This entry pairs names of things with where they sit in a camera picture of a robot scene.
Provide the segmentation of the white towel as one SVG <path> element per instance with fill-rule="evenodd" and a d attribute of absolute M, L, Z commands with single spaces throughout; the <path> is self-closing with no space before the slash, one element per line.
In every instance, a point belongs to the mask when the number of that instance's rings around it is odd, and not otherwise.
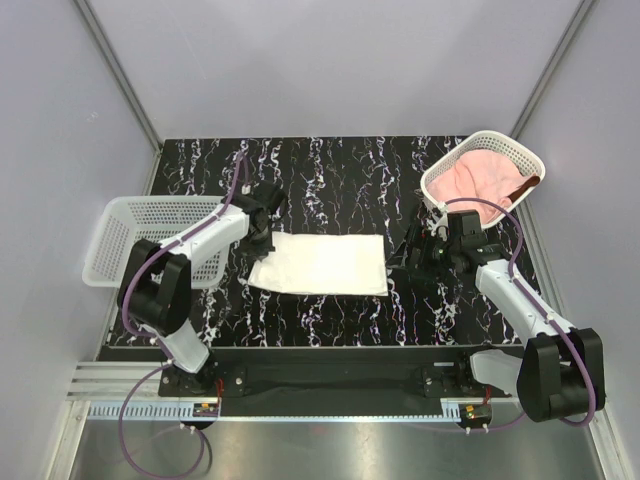
<path fill-rule="evenodd" d="M 293 295 L 386 296 L 381 235 L 275 232 L 275 250 L 256 262 L 248 284 Z"/>

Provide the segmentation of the pink towel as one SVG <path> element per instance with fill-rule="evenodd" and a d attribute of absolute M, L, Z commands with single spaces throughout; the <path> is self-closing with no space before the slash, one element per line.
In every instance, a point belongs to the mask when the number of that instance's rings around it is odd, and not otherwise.
<path fill-rule="evenodd" d="M 528 180 L 506 156 L 490 150 L 464 153 L 447 171 L 430 181 L 427 192 L 438 202 L 479 198 L 503 208 Z"/>

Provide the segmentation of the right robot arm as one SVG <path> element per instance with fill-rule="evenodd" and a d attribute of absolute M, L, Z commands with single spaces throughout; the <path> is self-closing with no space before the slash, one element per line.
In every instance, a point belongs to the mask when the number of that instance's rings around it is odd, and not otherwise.
<path fill-rule="evenodd" d="M 454 212 L 434 232 L 414 214 L 391 266 L 423 285 L 447 273 L 467 278 L 522 342 L 521 357 L 489 347 L 468 355 L 453 374 L 463 395 L 495 387 L 516 397 L 530 420 L 560 420 L 575 427 L 590 423 L 604 407 L 600 336 L 575 327 L 542 299 L 520 275 L 515 257 L 489 241 L 477 211 Z"/>

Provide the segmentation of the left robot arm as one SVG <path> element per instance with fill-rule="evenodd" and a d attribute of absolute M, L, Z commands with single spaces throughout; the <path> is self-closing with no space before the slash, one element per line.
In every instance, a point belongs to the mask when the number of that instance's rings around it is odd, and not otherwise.
<path fill-rule="evenodd" d="M 203 219 L 161 242 L 137 241 L 119 289 L 124 326 L 156 340 L 168 367 L 196 396 L 219 386 L 215 360 L 189 320 L 192 274 L 211 257 L 238 242 L 250 259 L 275 251 L 273 220 L 288 198 L 278 186 L 260 182 L 243 193 L 231 192 Z"/>

